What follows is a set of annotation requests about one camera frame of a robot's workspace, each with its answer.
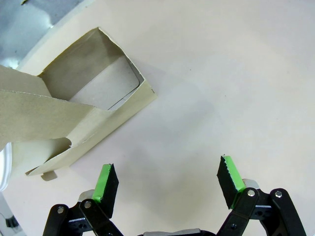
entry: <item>beige cardboard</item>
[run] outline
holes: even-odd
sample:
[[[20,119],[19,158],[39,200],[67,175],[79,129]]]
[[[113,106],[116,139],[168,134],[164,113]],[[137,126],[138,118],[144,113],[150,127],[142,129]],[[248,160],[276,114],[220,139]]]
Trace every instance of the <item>beige cardboard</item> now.
[[[12,142],[12,176],[71,165],[156,97],[99,28],[39,77],[3,67],[0,72],[0,147]]]

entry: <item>silver screw head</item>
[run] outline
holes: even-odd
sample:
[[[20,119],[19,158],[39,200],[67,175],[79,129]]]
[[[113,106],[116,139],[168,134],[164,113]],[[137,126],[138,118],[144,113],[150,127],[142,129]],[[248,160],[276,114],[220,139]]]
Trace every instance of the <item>silver screw head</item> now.
[[[255,196],[255,192],[253,190],[248,190],[247,192],[248,196],[253,197]]]
[[[282,192],[277,191],[277,192],[275,193],[275,195],[276,195],[277,198],[280,198],[280,197],[282,197]]]
[[[63,206],[58,207],[58,210],[57,210],[58,214],[63,213],[63,211],[64,211],[64,207]]]
[[[84,203],[84,207],[85,208],[90,208],[91,207],[91,202],[90,201],[87,201]]]

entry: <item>green tape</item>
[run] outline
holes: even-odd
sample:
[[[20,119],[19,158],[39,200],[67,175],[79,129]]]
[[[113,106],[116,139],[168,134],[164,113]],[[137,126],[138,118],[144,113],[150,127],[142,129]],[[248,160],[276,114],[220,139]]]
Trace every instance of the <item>green tape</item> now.
[[[112,168],[111,164],[103,165],[102,170],[99,174],[98,181],[96,183],[95,190],[92,196],[92,199],[98,203],[100,203],[100,200],[104,195],[106,183],[111,168]]]
[[[225,163],[227,166],[227,170],[230,173],[230,176],[232,178],[232,181],[234,183],[234,186],[238,192],[242,192],[246,186],[240,176],[240,173],[238,173],[236,166],[234,165],[234,162],[232,161],[232,158],[230,156],[225,156]]]

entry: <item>open box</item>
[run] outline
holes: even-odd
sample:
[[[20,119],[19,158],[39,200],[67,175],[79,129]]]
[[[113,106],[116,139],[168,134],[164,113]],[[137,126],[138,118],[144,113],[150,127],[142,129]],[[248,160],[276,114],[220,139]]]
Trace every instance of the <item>open box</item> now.
[[[63,51],[38,76],[0,67],[0,149],[11,176],[68,166],[156,97],[101,29]]]

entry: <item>table surface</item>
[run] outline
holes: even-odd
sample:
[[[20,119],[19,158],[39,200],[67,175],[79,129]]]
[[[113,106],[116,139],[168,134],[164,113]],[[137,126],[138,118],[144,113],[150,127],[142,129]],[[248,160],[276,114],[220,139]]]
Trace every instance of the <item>table surface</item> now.
[[[90,17],[73,30],[102,21],[158,98],[57,179],[10,181],[4,195],[27,235],[42,234],[51,206],[71,207],[93,189],[106,163],[120,180],[112,220],[124,235],[217,232],[229,213],[216,177],[222,154],[263,191],[285,188],[315,234],[314,1],[96,0],[84,8]],[[39,74],[58,53],[34,53],[20,70]],[[250,221],[244,235],[264,229]]]

